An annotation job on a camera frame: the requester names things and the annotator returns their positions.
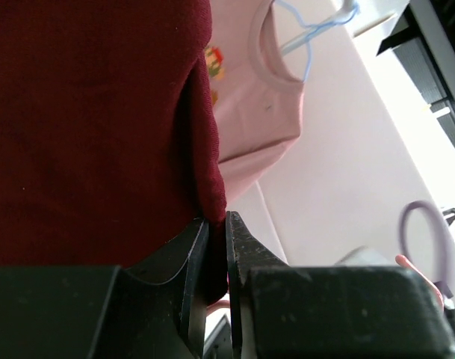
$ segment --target dark red fabric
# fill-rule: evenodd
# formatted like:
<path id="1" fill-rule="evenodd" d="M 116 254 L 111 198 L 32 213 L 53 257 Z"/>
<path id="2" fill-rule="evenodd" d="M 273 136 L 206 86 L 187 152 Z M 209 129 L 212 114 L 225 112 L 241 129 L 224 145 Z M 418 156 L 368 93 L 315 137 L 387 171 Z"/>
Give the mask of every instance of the dark red fabric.
<path id="1" fill-rule="evenodd" d="M 225 262 L 210 36 L 208 0 L 0 1 L 0 265 L 130 266 L 199 212 Z"/>

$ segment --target clothes hanger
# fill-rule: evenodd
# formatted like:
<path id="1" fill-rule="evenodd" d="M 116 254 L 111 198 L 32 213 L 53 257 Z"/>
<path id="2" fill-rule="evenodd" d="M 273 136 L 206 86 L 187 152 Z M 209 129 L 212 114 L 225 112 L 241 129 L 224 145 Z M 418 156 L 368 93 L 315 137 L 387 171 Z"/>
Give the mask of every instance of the clothes hanger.
<path id="1" fill-rule="evenodd" d="M 292 40 L 288 41 L 284 45 L 280 46 L 280 52 L 283 56 L 293 52 L 294 50 L 298 49 L 299 47 L 308 43 L 314 37 L 324 33 L 329 28 L 335 25 L 344 25 L 349 22 L 359 11 L 359 5 L 356 0 L 344 0 L 343 5 L 341 8 L 334 13 L 329 18 L 325 19 L 323 22 L 315 25 L 307 25 L 301 19 L 301 16 L 298 13 L 298 10 L 293 7 L 292 5 L 284 2 L 283 0 L 277 0 L 276 3 L 280 4 L 281 6 L 287 8 L 292 13 L 294 13 L 297 17 L 297 21 L 303 25 L 303 27 L 308 28 L 302 34 L 297 35 Z"/>

